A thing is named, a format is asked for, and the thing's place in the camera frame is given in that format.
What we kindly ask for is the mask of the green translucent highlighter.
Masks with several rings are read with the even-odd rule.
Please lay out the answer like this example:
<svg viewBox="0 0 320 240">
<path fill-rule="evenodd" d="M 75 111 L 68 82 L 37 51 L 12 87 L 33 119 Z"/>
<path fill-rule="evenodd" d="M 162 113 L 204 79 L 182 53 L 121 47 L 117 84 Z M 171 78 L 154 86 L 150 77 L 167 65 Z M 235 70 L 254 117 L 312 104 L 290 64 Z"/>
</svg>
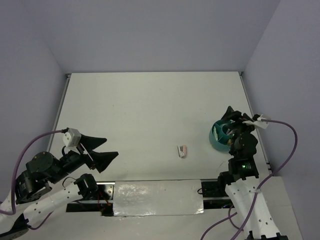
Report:
<svg viewBox="0 0 320 240">
<path fill-rule="evenodd" d="M 214 136 L 214 139 L 215 139 L 216 141 L 218 141 L 219 136 L 218 136 L 218 134 L 217 134 L 217 129 L 216 129 L 215 126 L 213 126 L 213 128 L 212 128 L 212 134 L 213 134 L 213 136 Z"/>
</svg>

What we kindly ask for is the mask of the pink mini stapler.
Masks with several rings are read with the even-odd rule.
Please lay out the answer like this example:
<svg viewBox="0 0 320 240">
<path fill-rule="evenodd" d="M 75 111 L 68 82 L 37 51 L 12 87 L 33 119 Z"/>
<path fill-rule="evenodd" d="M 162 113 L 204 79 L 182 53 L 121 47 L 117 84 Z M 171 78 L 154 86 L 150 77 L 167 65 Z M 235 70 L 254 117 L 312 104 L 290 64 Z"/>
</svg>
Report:
<svg viewBox="0 0 320 240">
<path fill-rule="evenodd" d="M 186 145 L 178 145 L 177 151 L 178 151 L 178 156 L 181 159 L 184 159 L 187 156 L 187 146 Z"/>
</svg>

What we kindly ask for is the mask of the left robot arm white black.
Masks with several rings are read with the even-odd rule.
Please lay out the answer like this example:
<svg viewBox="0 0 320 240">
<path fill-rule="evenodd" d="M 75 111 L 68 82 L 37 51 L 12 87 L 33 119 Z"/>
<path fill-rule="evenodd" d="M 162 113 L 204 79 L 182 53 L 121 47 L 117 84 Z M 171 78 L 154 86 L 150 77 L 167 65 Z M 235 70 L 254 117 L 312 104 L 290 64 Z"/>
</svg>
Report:
<svg viewBox="0 0 320 240">
<path fill-rule="evenodd" d="M 60 130 L 64 149 L 60 159 L 48 151 L 41 151 L 26 163 L 26 169 L 17 174 L 19 165 L 28 148 L 38 139 L 48 136 L 43 133 L 35 137 L 22 150 L 13 170 L 11 189 L 0 203 L 0 238 L 14 240 L 34 230 L 33 224 L 46 221 L 56 209 L 71 202 L 91 200 L 99 193 L 98 184 L 92 174 L 85 173 L 62 190 L 50 195 L 51 184 L 57 184 L 82 166 L 102 173 L 119 155 L 117 151 L 96 152 L 95 149 L 107 140 L 81 134 L 74 128 Z"/>
</svg>

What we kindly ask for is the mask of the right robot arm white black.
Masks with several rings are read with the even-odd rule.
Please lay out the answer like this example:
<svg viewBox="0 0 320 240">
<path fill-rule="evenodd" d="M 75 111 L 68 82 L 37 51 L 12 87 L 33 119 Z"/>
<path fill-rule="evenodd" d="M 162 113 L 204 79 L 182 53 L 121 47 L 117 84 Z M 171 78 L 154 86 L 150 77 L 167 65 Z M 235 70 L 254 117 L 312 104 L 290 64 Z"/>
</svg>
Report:
<svg viewBox="0 0 320 240">
<path fill-rule="evenodd" d="M 248 240 L 286 240 L 281 234 L 267 206 L 261 190 L 259 172 L 254 160 L 258 140 L 252 134 L 254 119 L 229 106 L 221 117 L 228 140 L 228 170 L 218 177 L 217 190 L 229 196 L 242 224 L 238 229 Z"/>
</svg>

